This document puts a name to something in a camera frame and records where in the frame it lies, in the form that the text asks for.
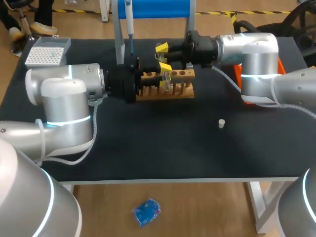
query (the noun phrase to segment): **yellow tape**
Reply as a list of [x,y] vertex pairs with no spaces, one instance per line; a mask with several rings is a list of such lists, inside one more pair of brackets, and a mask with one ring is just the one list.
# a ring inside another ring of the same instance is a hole
[[[23,11],[32,11],[31,9],[23,9]],[[101,14],[100,11],[89,10],[72,10],[72,9],[53,9],[53,12],[74,12],[74,13],[89,13]],[[291,11],[199,11],[196,15],[229,15],[229,14],[289,14]]]

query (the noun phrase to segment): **crumpled blue plastic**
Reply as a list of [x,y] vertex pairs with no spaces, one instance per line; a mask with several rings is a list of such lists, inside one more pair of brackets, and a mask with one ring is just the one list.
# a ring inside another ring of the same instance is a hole
[[132,212],[135,214],[139,226],[143,227],[156,219],[161,213],[161,209],[158,202],[150,198],[138,208],[134,208]]

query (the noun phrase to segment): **floor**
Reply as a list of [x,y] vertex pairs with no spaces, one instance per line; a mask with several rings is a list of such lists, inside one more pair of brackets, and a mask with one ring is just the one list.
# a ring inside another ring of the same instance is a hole
[[[55,0],[55,9],[99,11],[98,0],[78,0],[77,6],[65,6]],[[197,0],[197,11],[292,10],[296,0]],[[254,25],[280,22],[285,14],[241,14]],[[60,36],[79,39],[113,38],[111,22],[102,23],[100,15],[54,13],[54,26]],[[136,38],[181,38],[184,19],[135,20]],[[126,22],[122,21],[124,36]],[[198,15],[196,29],[201,35],[216,36],[233,32],[229,17]],[[0,102],[14,72],[18,58],[9,51],[5,28],[0,25]],[[81,205],[81,237],[256,237],[247,187],[243,183],[139,184],[79,186],[75,195]],[[161,215],[140,229],[131,210],[148,198],[161,204]],[[266,235],[277,237],[274,229]]]

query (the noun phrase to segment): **shoe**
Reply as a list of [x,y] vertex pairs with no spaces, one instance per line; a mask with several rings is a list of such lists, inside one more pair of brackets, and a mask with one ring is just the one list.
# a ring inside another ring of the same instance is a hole
[[16,27],[9,29],[9,36],[12,42],[17,42],[22,39],[25,35]]
[[34,22],[30,25],[31,30],[38,35],[54,36],[57,34],[57,28],[53,26],[46,26],[39,22]]

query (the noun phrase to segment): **black tabletop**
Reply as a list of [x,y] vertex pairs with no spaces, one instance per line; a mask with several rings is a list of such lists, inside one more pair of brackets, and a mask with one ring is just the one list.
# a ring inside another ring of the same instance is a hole
[[[156,43],[165,41],[177,40],[136,39],[135,52],[150,64]],[[293,39],[279,38],[278,43],[287,72],[306,68]],[[45,120],[43,108],[27,99],[26,57],[0,107],[2,120]],[[114,42],[72,39],[67,63],[99,63],[106,70],[116,63]],[[98,135],[87,158],[75,166],[45,162],[43,168],[57,181],[265,178],[299,176],[315,163],[313,118],[292,109],[245,105],[217,72],[200,67],[195,72],[194,99],[128,105],[107,98],[99,107]],[[226,121],[223,129],[219,119]]]

